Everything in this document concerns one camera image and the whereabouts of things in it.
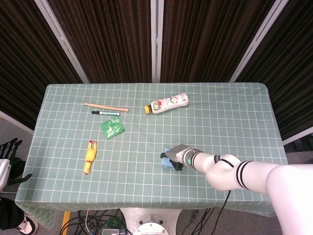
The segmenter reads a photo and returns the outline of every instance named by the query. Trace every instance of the yellow object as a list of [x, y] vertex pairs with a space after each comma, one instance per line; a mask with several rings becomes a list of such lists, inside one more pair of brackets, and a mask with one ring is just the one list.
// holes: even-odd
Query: yellow object
[[145, 105], [144, 108], [145, 108], [146, 114], [149, 114], [149, 113], [150, 113], [149, 106], [148, 106], [148, 105]]
[[[65, 224], [69, 221], [69, 217], [70, 217], [70, 211], [65, 211], [64, 212], [64, 216], [63, 216], [63, 222], [62, 222], [62, 228], [65, 226]], [[62, 235], [67, 235], [67, 228], [65, 228], [63, 230]]]
[[86, 163], [85, 163], [85, 168], [84, 168], [84, 173], [86, 175], [90, 173], [91, 163], [96, 157], [96, 153], [97, 153], [97, 141], [89, 141], [88, 149], [86, 153]]

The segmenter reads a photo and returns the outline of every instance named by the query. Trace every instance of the rubber chicken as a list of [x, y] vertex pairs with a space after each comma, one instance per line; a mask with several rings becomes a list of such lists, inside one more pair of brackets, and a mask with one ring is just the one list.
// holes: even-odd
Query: rubber chicken
[[88, 149], [86, 153], [86, 163], [85, 163], [85, 168], [84, 168], [84, 173], [86, 175], [90, 173], [91, 163], [96, 157], [96, 153], [97, 153], [97, 141], [89, 141]]

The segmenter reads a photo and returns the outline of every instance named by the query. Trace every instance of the cable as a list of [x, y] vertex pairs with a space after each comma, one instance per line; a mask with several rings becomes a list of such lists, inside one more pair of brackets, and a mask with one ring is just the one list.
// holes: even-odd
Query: cable
[[193, 229], [191, 235], [194, 235], [198, 230], [196, 230], [198, 228], [198, 226], [205, 220], [206, 215], [209, 213], [210, 209], [206, 209], [205, 212], [203, 213], [200, 222], [196, 225], [196, 227]]
[[215, 209], [215, 207], [212, 209], [212, 211], [211, 211], [210, 215], [208, 216], [208, 218], [206, 219], [206, 221], [201, 225], [201, 227], [200, 227], [198, 230], [195, 231], [195, 232], [199, 231], [199, 232], [198, 232], [198, 235], [200, 235], [200, 233], [202, 232], [202, 228], [205, 226], [205, 224], [207, 223], [207, 221], [208, 221], [209, 218], [211, 217], [211, 215], [212, 215], [214, 209]]
[[[212, 209], [212, 211], [211, 211], [210, 215], [207, 217], [207, 219], [206, 219], [206, 221], [204, 222], [204, 224], [203, 224], [202, 228], [205, 226], [205, 224], [207, 223], [207, 221], [208, 221], [208, 220], [209, 220], [209, 218], [211, 217], [211, 215], [212, 215], [212, 213], [213, 213], [214, 209], [215, 209], [215, 207]], [[200, 231], [200, 232], [198, 233], [198, 234], [200, 234], [200, 233], [202, 232], [202, 228], [199, 228], [199, 229], [195, 230], [195, 233], [196, 233], [196, 232], [198, 232], [198, 231]]]
[[[100, 229], [102, 229], [103, 226], [105, 226], [107, 220], [103, 219], [104, 217], [112, 217], [120, 221], [122, 224], [122, 227], [125, 229], [126, 235], [132, 235], [132, 233], [127, 229], [126, 219], [124, 214], [121, 210], [116, 210], [115, 215], [108, 215], [105, 214], [108, 210], [102, 211], [101, 215], [97, 215], [99, 211], [96, 211], [94, 215], [90, 214], [90, 211], [87, 211], [86, 216], [81, 215], [81, 211], [78, 211], [78, 216], [75, 218], [70, 219], [68, 222], [65, 223], [65, 225], [60, 230], [60, 235], [63, 234], [65, 228], [68, 228], [70, 226], [77, 226], [75, 235], [80, 235], [82, 232], [87, 235], [85, 231], [85, 227], [88, 230], [89, 235], [96, 235], [100, 232]], [[71, 221], [78, 219], [78, 222], [71, 223]]]
[[88, 225], [87, 225], [88, 212], [89, 212], [89, 210], [87, 210], [85, 225], [86, 225], [86, 229], [87, 229], [88, 233], [90, 233], [89, 228], [88, 228]]
[[228, 191], [228, 195], [227, 195], [227, 197], [226, 197], [226, 199], [225, 199], [225, 202], [224, 202], [224, 204], [223, 204], [223, 206], [222, 206], [222, 209], [221, 209], [219, 215], [217, 216], [217, 219], [216, 219], [216, 222], [215, 222], [215, 226], [214, 226], [214, 229], [213, 229], [211, 235], [213, 235], [214, 232], [215, 232], [215, 229], [216, 229], [216, 227], [217, 227], [217, 223], [219, 222], [220, 215], [221, 215], [221, 213], [222, 213], [222, 211], [223, 211], [223, 209], [224, 209], [224, 207], [225, 207], [225, 205], [226, 205], [226, 202], [227, 202], [229, 196], [230, 196], [230, 191]]
[[186, 227], [185, 227], [185, 229], [184, 229], [184, 231], [182, 231], [182, 234], [181, 235], [183, 235], [184, 234], [184, 232], [186, 231], [186, 229], [191, 225], [191, 223], [192, 223], [193, 221], [191, 221]]

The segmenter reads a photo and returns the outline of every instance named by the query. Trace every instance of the brown curtain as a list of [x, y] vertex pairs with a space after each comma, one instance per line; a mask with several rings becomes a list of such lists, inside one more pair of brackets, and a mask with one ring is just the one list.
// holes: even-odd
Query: brown curtain
[[148, 0], [49, 0], [91, 83], [151, 82]]
[[266, 84], [283, 140], [313, 126], [312, 12], [289, 0], [237, 79]]
[[0, 19], [0, 110], [34, 129], [47, 85], [81, 80], [34, 1], [1, 1]]
[[228, 82], [274, 0], [166, 0], [161, 82]]

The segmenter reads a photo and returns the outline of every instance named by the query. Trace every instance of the wire bundle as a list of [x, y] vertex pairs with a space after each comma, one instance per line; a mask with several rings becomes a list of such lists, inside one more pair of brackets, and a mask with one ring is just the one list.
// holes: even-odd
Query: wire bundle
[[99, 211], [96, 211], [93, 215], [89, 214], [89, 211], [87, 211], [86, 216], [81, 215], [81, 211], [78, 211], [78, 216], [75, 218], [70, 219], [60, 230], [60, 235], [63, 235], [63, 231], [70, 227], [70, 226], [76, 226], [76, 231], [74, 235], [97, 235], [99, 234], [100, 230], [106, 225], [108, 217], [112, 217], [115, 219], [118, 219], [123, 228], [126, 231], [126, 235], [132, 235], [132, 233], [127, 229], [126, 220], [124, 217], [124, 214], [120, 209], [116, 210], [115, 215], [109, 215], [106, 214], [108, 210], [102, 211], [100, 215], [97, 215]]
[[[225, 199], [225, 201], [224, 201], [224, 204], [223, 204], [223, 206], [222, 206], [222, 209], [220, 210], [219, 215], [217, 216], [217, 219], [216, 219], [216, 222], [215, 222], [215, 226], [214, 226], [214, 228], [213, 228], [213, 231], [212, 231], [211, 235], [213, 235], [214, 232], [215, 232], [215, 229], [216, 229], [217, 224], [218, 224], [218, 222], [219, 222], [221, 213], [222, 213], [222, 211], [223, 211], [223, 209], [224, 209], [224, 207], [225, 207], [225, 205], [226, 205], [226, 202], [227, 202], [229, 196], [230, 196], [230, 191], [228, 191], [228, 195], [227, 195], [227, 197], [226, 197], [226, 199]], [[204, 227], [205, 224], [208, 222], [208, 220], [209, 220], [211, 214], [213, 213], [214, 209], [215, 209], [215, 208], [213, 208], [213, 209], [211, 210], [211, 208], [209, 208], [209, 209], [206, 209], [206, 210], [205, 210], [205, 212], [204, 212], [204, 214], [203, 214], [203, 216], [202, 216], [200, 222], [196, 225], [196, 227], [194, 228], [194, 230], [192, 231], [192, 233], [191, 233], [190, 235], [195, 235], [195, 234], [200, 235], [200, 234], [201, 234], [203, 227]], [[184, 234], [184, 232], [186, 231], [186, 229], [191, 225], [192, 222], [193, 222], [193, 220], [190, 221], [190, 223], [185, 227], [185, 229], [184, 229], [183, 232], [182, 232], [182, 235]]]

